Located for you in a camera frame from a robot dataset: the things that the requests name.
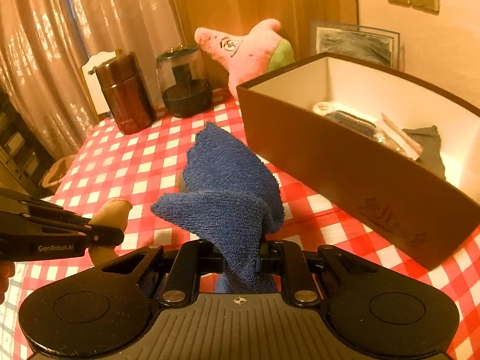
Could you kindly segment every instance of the patrick star plush toy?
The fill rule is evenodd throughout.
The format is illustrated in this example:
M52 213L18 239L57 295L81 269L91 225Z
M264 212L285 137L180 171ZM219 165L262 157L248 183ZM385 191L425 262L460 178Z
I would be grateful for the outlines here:
M294 62L290 42L277 31L275 19L258 23L245 36L197 28L195 42L229 72L230 93L238 99L237 85Z

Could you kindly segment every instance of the crosshair logo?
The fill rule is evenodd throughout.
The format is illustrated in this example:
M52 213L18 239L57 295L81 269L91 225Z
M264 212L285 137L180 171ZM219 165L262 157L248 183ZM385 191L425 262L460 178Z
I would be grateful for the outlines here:
M241 296L239 296L238 298L235 298L233 301L239 306L241 306L245 302L248 302L248 300L246 300L245 298L242 298Z

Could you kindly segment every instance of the white wall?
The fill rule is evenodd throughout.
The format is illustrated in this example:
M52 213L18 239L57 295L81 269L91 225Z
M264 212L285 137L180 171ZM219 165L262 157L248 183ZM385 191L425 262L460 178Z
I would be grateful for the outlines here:
M480 0L440 0L438 15L358 0L360 24L400 32L404 71L480 108Z

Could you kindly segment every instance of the picture frame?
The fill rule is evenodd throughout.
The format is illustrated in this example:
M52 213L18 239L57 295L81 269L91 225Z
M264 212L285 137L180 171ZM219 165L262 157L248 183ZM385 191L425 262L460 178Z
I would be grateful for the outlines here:
M341 54L400 68L400 33L358 24L313 21L310 24L310 54Z

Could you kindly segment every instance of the dark container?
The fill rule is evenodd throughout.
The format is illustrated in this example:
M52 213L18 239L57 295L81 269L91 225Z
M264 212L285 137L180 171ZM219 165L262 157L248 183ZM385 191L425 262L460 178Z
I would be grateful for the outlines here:
M157 57L157 79L169 112L190 117L212 105L202 55L197 47L178 47Z
M135 134L152 125L155 112L134 52L120 54L95 68L118 129Z

